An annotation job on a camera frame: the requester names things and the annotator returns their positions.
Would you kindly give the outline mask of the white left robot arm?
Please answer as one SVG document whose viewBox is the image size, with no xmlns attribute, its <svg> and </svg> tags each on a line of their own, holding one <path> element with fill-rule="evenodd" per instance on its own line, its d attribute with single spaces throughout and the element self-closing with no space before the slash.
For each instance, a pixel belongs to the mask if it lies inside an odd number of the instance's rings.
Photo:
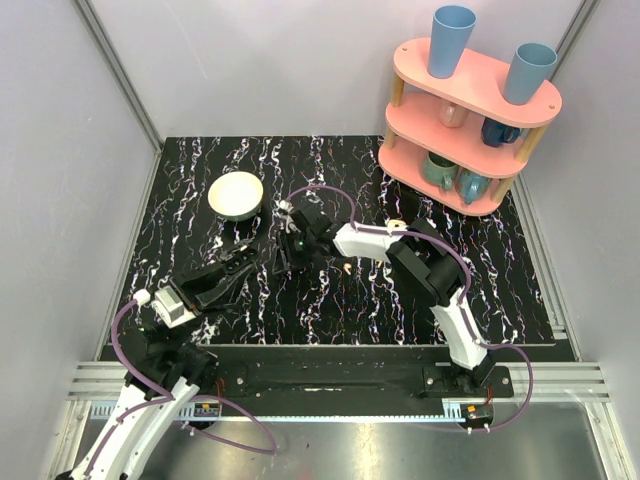
<svg viewBox="0 0 640 480">
<path fill-rule="evenodd" d="M 62 479 L 137 479 L 180 410 L 196 396 L 219 398 L 218 355 L 191 338 L 189 322 L 237 302 L 254 262 L 240 258 L 137 291 L 116 313 L 111 341 L 126 375 L 106 425 Z"/>
</svg>

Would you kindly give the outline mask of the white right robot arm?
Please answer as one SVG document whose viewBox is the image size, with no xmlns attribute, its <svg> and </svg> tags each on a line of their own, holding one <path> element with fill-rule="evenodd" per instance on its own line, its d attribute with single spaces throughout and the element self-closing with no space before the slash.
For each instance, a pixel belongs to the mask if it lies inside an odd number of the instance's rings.
<svg viewBox="0 0 640 480">
<path fill-rule="evenodd" d="M 490 383 L 495 365 L 473 319 L 466 291 L 466 263 L 425 220 L 382 227 L 332 220 L 313 207 L 278 204 L 285 226 L 278 235 L 284 270 L 306 267 L 321 258 L 367 258 L 391 265 L 395 281 L 432 311 L 449 347 L 453 381 L 466 396 Z"/>
</svg>

